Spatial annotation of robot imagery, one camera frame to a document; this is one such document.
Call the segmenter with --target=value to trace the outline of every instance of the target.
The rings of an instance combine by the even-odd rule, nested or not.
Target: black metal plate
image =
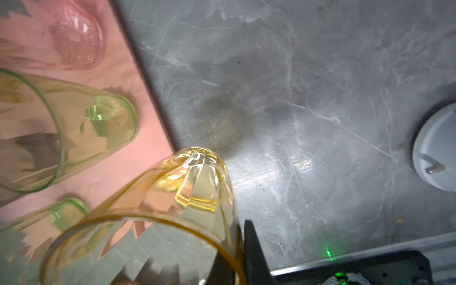
[[[420,279],[433,285],[429,261],[416,250],[335,260],[321,267],[277,275],[274,280],[283,285],[318,285],[337,272],[361,274],[372,285],[415,285]]]

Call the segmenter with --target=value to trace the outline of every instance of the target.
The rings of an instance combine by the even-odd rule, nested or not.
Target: pink glass
[[[0,17],[1,67],[82,70],[101,61],[101,26],[74,0],[21,1],[26,13]]]

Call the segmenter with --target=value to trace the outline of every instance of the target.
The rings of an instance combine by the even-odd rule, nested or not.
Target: gray marble countertop
[[[456,230],[410,159],[456,100],[455,1],[114,3],[173,143],[225,159],[271,269]]]

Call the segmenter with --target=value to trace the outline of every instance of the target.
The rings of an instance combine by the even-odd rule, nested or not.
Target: glass rim
[[[35,217],[36,214],[41,212],[41,211],[54,211],[55,207],[61,206],[64,203],[69,203],[69,204],[73,205],[76,209],[78,209],[79,212],[81,212],[84,215],[84,217],[87,216],[87,214],[90,212],[90,209],[87,206],[87,204],[84,201],[82,201],[81,199],[78,199],[76,197],[67,197],[67,198],[59,200],[59,201],[57,201],[55,203],[47,205],[46,207],[43,207],[41,209],[32,211],[32,212],[27,213],[27,214],[25,214],[25,215],[23,215],[23,216],[21,216],[19,218],[15,218],[15,219],[13,219],[11,221],[8,221],[7,223],[1,225],[0,226],[0,238],[2,237],[2,234],[1,234],[2,230],[6,229],[6,228],[9,228],[11,226],[15,227],[18,224],[20,224],[23,219],[30,219],[32,217]]]
[[[131,139],[128,140],[128,143],[130,143],[135,140],[135,138],[138,136],[138,133],[140,132],[140,121],[138,118],[138,111],[135,109],[133,103],[131,103],[130,100],[128,100],[128,98],[126,98],[120,94],[114,94],[114,93],[112,93],[112,94],[116,95],[116,98],[118,98],[125,104],[125,108],[128,109],[128,111],[131,114],[131,117],[133,118],[133,123],[135,124],[135,133],[131,136]]]
[[[52,111],[51,106],[49,105],[49,103],[44,98],[44,96],[41,93],[40,89],[38,89],[35,85],[33,85],[25,77],[23,77],[22,75],[14,72],[14,71],[11,71],[11,70],[8,70],[8,69],[5,69],[5,68],[0,68],[0,73],[5,73],[5,74],[8,74],[10,76],[13,76],[13,77],[19,79],[20,81],[22,81],[25,85],[27,85],[29,88],[31,88],[35,92],[37,97],[43,102],[44,106],[48,110],[48,112],[49,112],[49,114],[50,114],[50,116],[52,118],[52,121],[54,122],[54,127],[56,128],[56,131],[57,131],[57,139],[58,139],[58,142],[59,142],[59,149],[60,149],[60,160],[59,160],[59,163],[57,165],[56,171],[54,172],[54,174],[52,175],[51,179],[49,179],[48,182],[46,182],[43,185],[39,186],[38,188],[32,189],[32,190],[12,189],[12,188],[10,188],[10,187],[8,187],[6,185],[3,185],[0,182],[0,186],[4,187],[8,191],[12,191],[12,192],[16,192],[16,193],[35,193],[35,192],[44,190],[44,189],[48,188],[50,185],[52,185],[55,182],[55,180],[58,178],[58,176],[60,175],[60,172],[63,169],[63,164],[64,164],[63,160],[65,158],[65,150],[64,150],[64,147],[63,147],[63,140],[62,140],[62,133],[61,133],[61,130],[60,130],[60,125],[59,125],[59,123],[57,121],[57,117],[55,116],[54,112]]]
[[[96,225],[96,224],[100,224],[100,223],[104,223],[104,222],[115,222],[115,221],[121,221],[121,220],[126,220],[126,219],[151,220],[155,223],[175,227],[179,230],[182,230],[188,234],[192,234],[192,235],[196,236],[197,238],[202,239],[209,245],[213,246],[217,250],[217,252],[231,265],[234,272],[239,277],[240,284],[247,285],[247,279],[246,279],[246,276],[244,273],[243,264],[240,264],[236,260],[236,258],[234,258],[225,248],[223,248],[221,245],[219,245],[214,239],[212,239],[208,235],[202,234],[199,230],[194,229],[193,227],[184,225],[183,223],[181,223],[177,220],[173,220],[172,218],[160,217],[157,214],[145,213],[145,212],[136,212],[136,213],[115,212],[115,213],[100,215],[100,216],[94,217],[92,219],[83,218],[83,220],[81,222],[77,223],[76,225],[74,225],[73,227],[71,227],[70,229],[65,231],[56,240],[54,240],[53,243],[49,246],[49,249],[46,251],[46,254],[43,257],[42,262],[41,262],[40,275],[39,275],[40,283],[43,285],[46,284],[46,282],[45,282],[46,274],[48,271],[47,265],[50,262],[50,259],[54,254],[59,254],[57,252],[57,249],[61,245],[65,245],[68,238],[72,237],[74,234],[78,233],[79,231],[81,231],[85,228],[88,228],[90,226]]]

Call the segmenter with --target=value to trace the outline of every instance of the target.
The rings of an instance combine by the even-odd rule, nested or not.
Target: pink tray
[[[23,71],[125,96],[138,111],[139,134],[132,143],[104,161],[48,189],[29,194],[0,208],[2,221],[21,217],[69,196],[80,198],[93,209],[154,163],[173,153],[150,91],[111,3],[109,0],[81,0],[78,3],[98,19],[104,31],[106,49],[101,63],[85,71]]]

